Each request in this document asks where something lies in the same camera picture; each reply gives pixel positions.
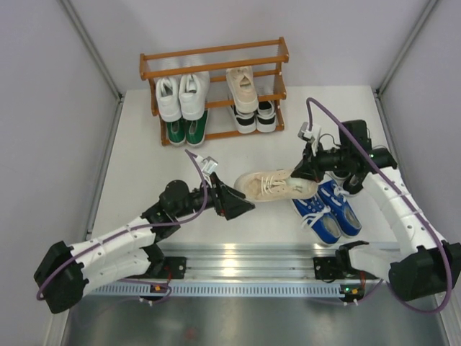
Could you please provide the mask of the beige sneaker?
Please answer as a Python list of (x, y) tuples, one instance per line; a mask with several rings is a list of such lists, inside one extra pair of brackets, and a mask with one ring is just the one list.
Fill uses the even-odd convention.
[(226, 71), (226, 81), (236, 109), (242, 113), (256, 111), (259, 101), (254, 84), (252, 67), (228, 68)]
[(292, 177), (292, 172), (293, 169), (278, 169), (242, 174), (234, 189), (253, 203), (312, 198), (318, 191), (318, 183)]

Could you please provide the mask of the black white sneaker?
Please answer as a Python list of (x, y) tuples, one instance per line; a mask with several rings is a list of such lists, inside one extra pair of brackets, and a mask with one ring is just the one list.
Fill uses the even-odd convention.
[(273, 101), (259, 102), (256, 110), (256, 129), (261, 133), (271, 133), (277, 127), (275, 105)]
[(256, 130), (255, 112), (240, 112), (235, 105), (230, 106), (230, 114), (236, 124), (237, 131), (242, 134), (253, 133)]

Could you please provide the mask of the green sneaker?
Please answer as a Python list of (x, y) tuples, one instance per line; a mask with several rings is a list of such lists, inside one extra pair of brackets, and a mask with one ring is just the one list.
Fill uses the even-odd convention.
[(208, 110), (205, 110), (198, 120), (185, 120), (185, 137), (190, 146), (201, 146), (205, 141)]
[(182, 146), (186, 142), (186, 134), (184, 130), (184, 121), (182, 118), (174, 122), (166, 123), (166, 134), (169, 143), (172, 146)]

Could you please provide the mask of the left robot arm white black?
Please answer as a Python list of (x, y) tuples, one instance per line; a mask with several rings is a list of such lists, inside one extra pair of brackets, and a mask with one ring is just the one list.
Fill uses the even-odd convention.
[(229, 221), (254, 208), (242, 192), (216, 174), (193, 190), (186, 182), (173, 180), (157, 203), (128, 224), (88, 241), (52, 245), (33, 275), (37, 298), (46, 302), (52, 314), (59, 314), (103, 285), (126, 278), (157, 278), (165, 270), (158, 243), (182, 224), (208, 209)]

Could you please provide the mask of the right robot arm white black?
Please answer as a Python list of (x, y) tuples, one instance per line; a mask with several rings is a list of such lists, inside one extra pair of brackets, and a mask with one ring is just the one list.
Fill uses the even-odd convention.
[(391, 255), (366, 241), (355, 241), (336, 251), (336, 268), (345, 278), (360, 272), (384, 280), (402, 301), (431, 296), (454, 288), (460, 275), (460, 244), (450, 244), (428, 222), (406, 188), (392, 154), (373, 148), (363, 120), (340, 125), (340, 144), (324, 149), (321, 129), (303, 123), (299, 137), (306, 142), (293, 178), (314, 182), (313, 197), (293, 203), (303, 224), (327, 244), (338, 241), (335, 230), (358, 236), (362, 225), (349, 197), (367, 192), (393, 232), (400, 253)]

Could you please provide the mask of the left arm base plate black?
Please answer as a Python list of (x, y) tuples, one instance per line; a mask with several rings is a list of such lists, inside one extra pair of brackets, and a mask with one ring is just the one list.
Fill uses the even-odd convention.
[(186, 268), (186, 257), (165, 257), (162, 263), (155, 264), (146, 273), (132, 275), (128, 279), (183, 279)]

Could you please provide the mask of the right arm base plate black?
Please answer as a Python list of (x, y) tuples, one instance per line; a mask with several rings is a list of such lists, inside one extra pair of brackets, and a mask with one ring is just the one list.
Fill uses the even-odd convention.
[(368, 272), (346, 272), (342, 270), (335, 257), (314, 257), (313, 269), (316, 280), (332, 283), (335, 280), (376, 280), (377, 278)]

